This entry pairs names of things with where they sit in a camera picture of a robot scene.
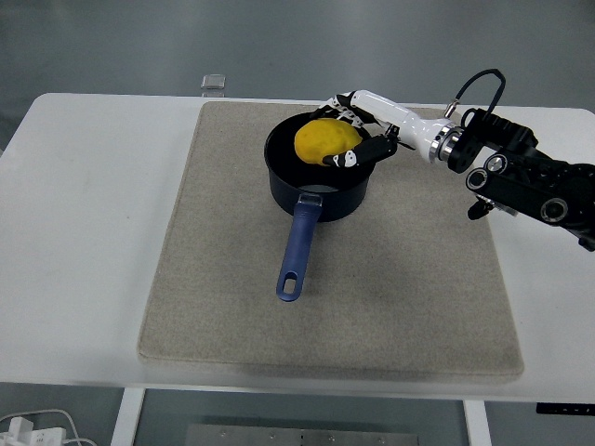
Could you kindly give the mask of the white and black hand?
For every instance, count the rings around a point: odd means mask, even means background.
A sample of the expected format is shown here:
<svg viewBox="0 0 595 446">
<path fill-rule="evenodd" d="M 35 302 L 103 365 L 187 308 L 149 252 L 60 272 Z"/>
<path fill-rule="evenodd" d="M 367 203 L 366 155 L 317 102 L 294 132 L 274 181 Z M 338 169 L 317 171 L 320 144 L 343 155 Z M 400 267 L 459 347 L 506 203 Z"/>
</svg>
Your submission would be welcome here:
<svg viewBox="0 0 595 446">
<path fill-rule="evenodd" d="M 447 161 L 462 129 L 448 118 L 424 119 L 367 90 L 339 94 L 311 114 L 295 136 L 308 164 L 352 168 L 391 157 L 402 145 L 424 160 Z"/>
</svg>

